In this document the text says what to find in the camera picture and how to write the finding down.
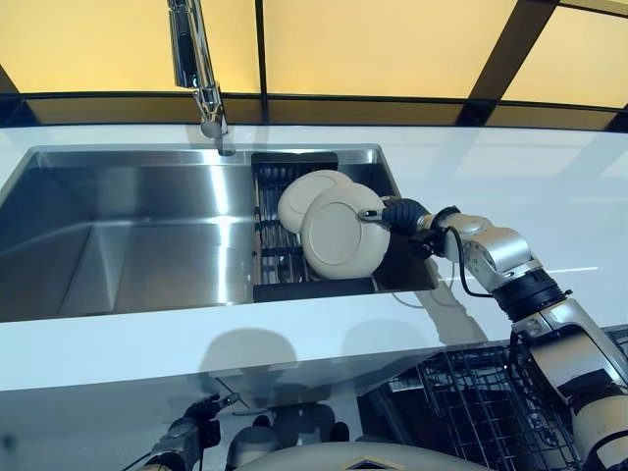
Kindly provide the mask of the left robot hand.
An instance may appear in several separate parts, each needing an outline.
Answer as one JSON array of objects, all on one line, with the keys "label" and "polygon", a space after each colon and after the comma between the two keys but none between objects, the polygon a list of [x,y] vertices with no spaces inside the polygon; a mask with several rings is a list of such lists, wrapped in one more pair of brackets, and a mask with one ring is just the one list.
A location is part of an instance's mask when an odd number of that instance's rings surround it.
[{"label": "left robot hand", "polygon": [[199,444],[202,449],[213,447],[220,442],[221,427],[217,415],[223,409],[238,402],[239,399],[240,394],[237,392],[224,397],[214,394],[195,402],[186,410],[183,418],[196,427]]}]

